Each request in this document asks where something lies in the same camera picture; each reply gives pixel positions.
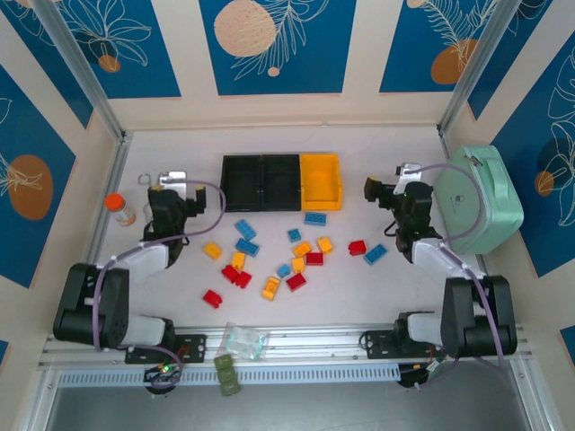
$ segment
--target white table surface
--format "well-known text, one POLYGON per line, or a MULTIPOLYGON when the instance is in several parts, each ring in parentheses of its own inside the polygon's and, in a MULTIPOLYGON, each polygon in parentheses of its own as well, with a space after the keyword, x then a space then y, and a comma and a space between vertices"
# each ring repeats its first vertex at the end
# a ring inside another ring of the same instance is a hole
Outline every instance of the white table surface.
MULTIPOLYGON (((391 212, 366 202, 363 185, 367 176, 395 183, 395 166, 402 162, 422 165, 442 163, 445 157, 434 127, 285 127, 236 128, 136 132, 119 185, 128 204, 137 211, 136 222, 121 227, 111 220, 100 262, 135 245, 145 225, 143 207, 146 186, 138 175, 183 170, 188 179, 219 185, 225 154, 273 154, 334 152, 340 157, 343 182, 342 210, 328 212, 327 226, 304 225, 304 212, 228 213, 212 232, 193 238, 178 261, 163 273, 130 288, 130 312, 173 319, 176 326, 224 326, 227 322, 251 326, 331 325, 393 322, 399 312, 438 310, 443 286, 421 269, 409 264, 394 247, 394 238, 383 230, 392 221, 391 212), (240 234, 234 224, 245 218, 257 232, 252 241, 261 246, 258 256, 248 257, 244 270, 253 275, 244 290, 221 274, 234 252, 240 234), (261 290, 277 268, 290 263, 294 244, 287 231, 298 228, 304 240, 313 244, 329 236, 333 253, 323 267, 305 270, 307 284, 294 293, 282 282, 276 298, 269 302, 261 290), (368 248, 382 243, 387 254, 369 267, 362 257, 348 254, 349 242, 366 240, 368 248), (213 261, 202 246, 217 243, 223 256, 213 261), (223 297, 214 310, 202 301, 208 289, 223 297)), ((432 184, 436 173, 425 172, 432 184)), ((205 228, 217 217, 217 193, 208 190, 204 215, 190 218, 186 232, 205 228)), ((443 233, 436 206, 432 225, 443 233)))

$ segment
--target transparent bottle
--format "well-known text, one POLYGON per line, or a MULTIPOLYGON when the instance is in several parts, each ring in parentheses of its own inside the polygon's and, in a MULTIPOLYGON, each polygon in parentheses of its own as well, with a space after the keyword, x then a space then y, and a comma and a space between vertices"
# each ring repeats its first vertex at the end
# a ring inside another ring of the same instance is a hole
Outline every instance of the transparent bottle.
POLYGON ((119 193, 111 193, 104 199, 104 206, 122 226, 130 226, 136 221, 136 213, 126 204, 119 193))

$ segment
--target mint green case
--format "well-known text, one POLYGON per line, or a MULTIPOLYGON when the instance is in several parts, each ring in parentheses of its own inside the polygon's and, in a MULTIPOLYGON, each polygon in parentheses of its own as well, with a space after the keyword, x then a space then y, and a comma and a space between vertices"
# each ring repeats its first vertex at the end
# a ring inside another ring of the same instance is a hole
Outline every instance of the mint green case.
MULTIPOLYGON (((467 237, 455 240, 451 248, 457 253, 489 253, 507 240, 523 223, 523 207, 500 152, 494 146, 462 146, 449 163, 470 172, 482 190, 485 212, 482 220, 467 237)), ((479 211, 473 184, 452 169, 441 172, 434 190, 449 236, 469 229, 479 211)))

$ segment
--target plastic bag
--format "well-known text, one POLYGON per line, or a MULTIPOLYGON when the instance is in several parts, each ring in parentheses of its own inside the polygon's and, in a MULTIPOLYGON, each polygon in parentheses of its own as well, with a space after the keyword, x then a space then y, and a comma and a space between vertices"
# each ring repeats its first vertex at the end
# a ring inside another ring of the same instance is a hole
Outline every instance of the plastic bag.
POLYGON ((217 354, 221 356, 231 353, 244 359, 257 361, 263 358, 263 349, 267 341, 268 334, 263 331, 227 323, 217 354))

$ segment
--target orange bottle cap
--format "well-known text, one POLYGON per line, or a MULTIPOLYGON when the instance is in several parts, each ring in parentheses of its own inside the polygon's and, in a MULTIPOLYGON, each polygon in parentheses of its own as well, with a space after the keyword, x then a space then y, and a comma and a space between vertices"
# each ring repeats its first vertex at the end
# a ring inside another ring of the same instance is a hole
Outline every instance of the orange bottle cap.
POLYGON ((125 205, 126 201, 119 193, 111 193, 104 199, 104 205, 112 212, 120 211, 125 205))

